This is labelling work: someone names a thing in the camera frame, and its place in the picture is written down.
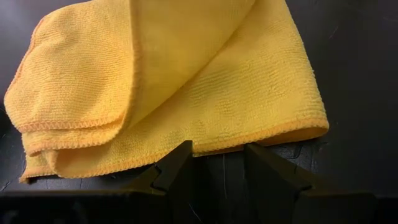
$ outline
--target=microfiber towel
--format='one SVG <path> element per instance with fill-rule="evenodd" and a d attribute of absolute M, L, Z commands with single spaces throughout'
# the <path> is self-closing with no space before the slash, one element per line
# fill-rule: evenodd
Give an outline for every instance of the microfiber towel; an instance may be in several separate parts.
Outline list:
<path fill-rule="evenodd" d="M 5 95 L 26 169 L 92 177 L 319 137 L 328 121 L 284 0 L 92 0 L 45 16 Z"/>

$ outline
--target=black plastic piece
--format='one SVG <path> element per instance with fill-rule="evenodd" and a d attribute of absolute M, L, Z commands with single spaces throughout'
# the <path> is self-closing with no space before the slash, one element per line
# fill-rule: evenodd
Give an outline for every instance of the black plastic piece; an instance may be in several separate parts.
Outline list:
<path fill-rule="evenodd" d="M 245 176 L 262 223 L 370 223 L 376 198 L 346 192 L 311 172 L 250 143 L 244 147 Z"/>
<path fill-rule="evenodd" d="M 121 190 L 1 193 L 0 223 L 194 223 L 191 165 L 185 141 Z"/>

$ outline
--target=towel fold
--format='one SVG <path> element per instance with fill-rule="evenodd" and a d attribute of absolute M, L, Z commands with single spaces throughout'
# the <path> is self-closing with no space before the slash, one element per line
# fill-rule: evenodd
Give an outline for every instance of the towel fold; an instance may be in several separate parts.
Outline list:
<path fill-rule="evenodd" d="M 92 0 L 45 16 L 4 99 L 21 181 L 196 156 L 328 130 L 284 0 Z"/>

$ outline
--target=towel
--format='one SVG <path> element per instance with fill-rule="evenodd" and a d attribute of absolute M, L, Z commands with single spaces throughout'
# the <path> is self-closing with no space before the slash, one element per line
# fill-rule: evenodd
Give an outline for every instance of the towel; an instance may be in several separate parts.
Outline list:
<path fill-rule="evenodd" d="M 21 181 L 319 137 L 328 121 L 284 0 L 92 0 L 35 28 L 5 95 Z"/>

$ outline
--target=black table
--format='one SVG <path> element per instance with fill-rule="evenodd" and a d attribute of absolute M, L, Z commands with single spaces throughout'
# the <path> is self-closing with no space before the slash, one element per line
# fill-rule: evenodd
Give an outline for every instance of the black table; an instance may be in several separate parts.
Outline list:
<path fill-rule="evenodd" d="M 35 25 L 42 16 L 71 3 L 0 0 L 1 98 Z M 274 149 L 342 189 L 396 195 L 398 2 L 287 0 L 287 4 L 315 71 L 330 131 L 320 139 Z M 26 185 L 18 183 L 24 170 L 23 152 L 21 135 L 8 128 L 0 136 L 1 191 L 116 189 L 145 169 L 88 179 L 48 177 Z M 231 223 L 248 216 L 242 153 L 199 157 L 195 162 L 209 170 L 206 178 L 214 184 L 215 200 L 223 209 L 220 220 Z"/>

